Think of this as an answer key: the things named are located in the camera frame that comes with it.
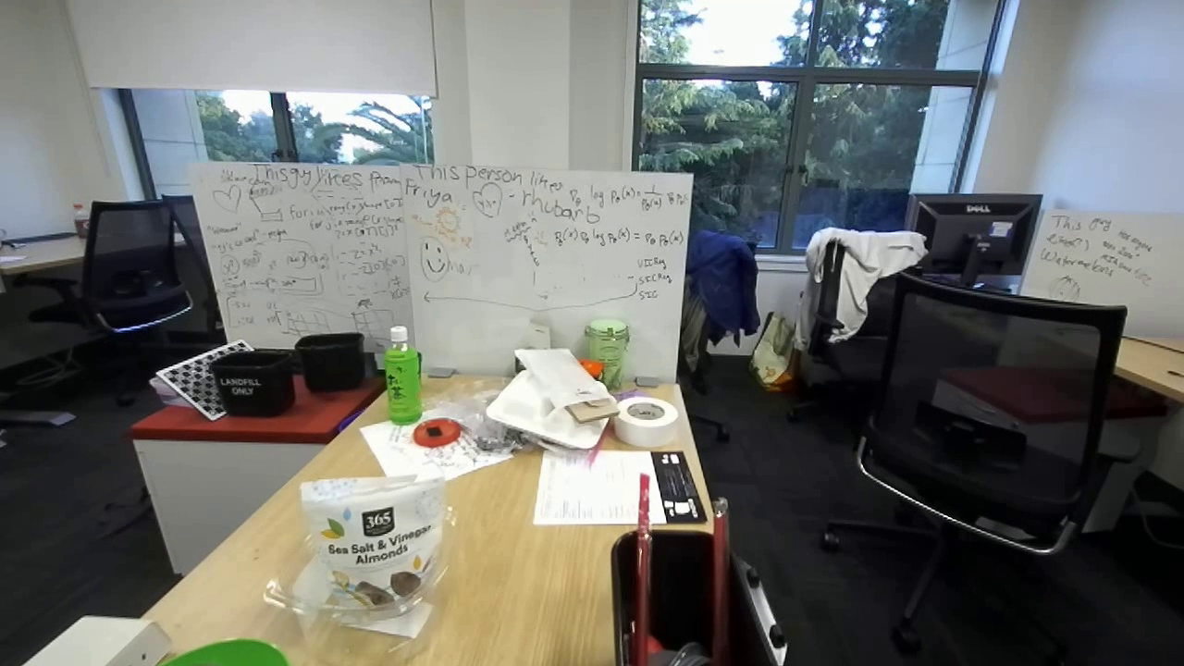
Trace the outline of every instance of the black box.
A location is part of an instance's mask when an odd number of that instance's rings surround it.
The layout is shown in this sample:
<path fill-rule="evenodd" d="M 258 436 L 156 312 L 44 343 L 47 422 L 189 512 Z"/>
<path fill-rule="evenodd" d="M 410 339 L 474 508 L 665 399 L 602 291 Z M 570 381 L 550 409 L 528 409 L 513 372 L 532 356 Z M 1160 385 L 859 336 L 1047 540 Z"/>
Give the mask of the black box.
<path fill-rule="evenodd" d="M 241 351 L 211 362 L 227 415 L 285 415 L 298 402 L 291 356 Z"/>
<path fill-rule="evenodd" d="M 711 534 L 652 534 L 652 637 L 676 652 L 698 644 L 711 653 Z M 613 545 L 613 653 L 632 661 L 631 621 L 637 616 L 637 534 Z M 734 558 L 729 577 L 729 661 L 784 666 L 790 637 L 779 626 L 759 574 Z"/>
<path fill-rule="evenodd" d="M 298 356 L 312 392 L 344 392 L 367 385 L 363 332 L 300 336 Z"/>

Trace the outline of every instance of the bag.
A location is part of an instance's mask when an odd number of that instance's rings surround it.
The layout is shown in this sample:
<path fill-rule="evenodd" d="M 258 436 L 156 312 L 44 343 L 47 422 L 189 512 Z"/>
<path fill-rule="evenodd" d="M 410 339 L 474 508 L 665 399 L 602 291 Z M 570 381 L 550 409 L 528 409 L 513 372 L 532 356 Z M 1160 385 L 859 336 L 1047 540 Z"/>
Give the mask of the bag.
<path fill-rule="evenodd" d="M 779 312 L 765 315 L 763 332 L 751 351 L 751 369 L 765 392 L 790 392 L 793 372 L 793 323 Z"/>

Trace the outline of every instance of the red desk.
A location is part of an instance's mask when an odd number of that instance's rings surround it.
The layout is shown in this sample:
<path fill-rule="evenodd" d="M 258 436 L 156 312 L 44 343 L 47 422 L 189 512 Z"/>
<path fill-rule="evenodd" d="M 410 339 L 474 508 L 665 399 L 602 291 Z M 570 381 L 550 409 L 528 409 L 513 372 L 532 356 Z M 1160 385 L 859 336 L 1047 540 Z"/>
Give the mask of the red desk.
<path fill-rule="evenodd" d="M 380 385 L 307 392 L 277 418 L 208 422 L 189 407 L 164 407 L 132 422 L 151 512 L 179 574 L 215 551 L 266 494 L 319 456 Z"/>

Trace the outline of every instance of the snack bag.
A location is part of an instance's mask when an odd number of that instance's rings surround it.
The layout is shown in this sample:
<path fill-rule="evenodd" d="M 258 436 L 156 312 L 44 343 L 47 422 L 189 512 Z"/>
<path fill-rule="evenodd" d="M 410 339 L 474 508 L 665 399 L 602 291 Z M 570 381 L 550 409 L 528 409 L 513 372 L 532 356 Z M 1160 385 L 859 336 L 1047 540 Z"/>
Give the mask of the snack bag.
<path fill-rule="evenodd" d="M 441 579 L 443 483 L 319 476 L 300 483 L 307 545 L 363 613 L 406 613 Z"/>

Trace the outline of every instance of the whiteboard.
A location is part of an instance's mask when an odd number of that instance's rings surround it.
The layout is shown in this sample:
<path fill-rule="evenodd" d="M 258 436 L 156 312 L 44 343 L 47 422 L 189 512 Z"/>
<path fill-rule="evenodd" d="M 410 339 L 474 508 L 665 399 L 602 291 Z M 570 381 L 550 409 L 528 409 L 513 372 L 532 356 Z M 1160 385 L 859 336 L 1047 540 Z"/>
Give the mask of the whiteboard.
<path fill-rule="evenodd" d="M 410 323 L 428 369 L 507 369 L 631 323 L 626 372 L 676 372 L 692 176 L 504 167 L 204 167 L 196 214 L 231 339 Z"/>
<path fill-rule="evenodd" d="M 1047 209 L 1026 291 L 1126 304 L 1129 336 L 1184 336 L 1184 217 Z"/>

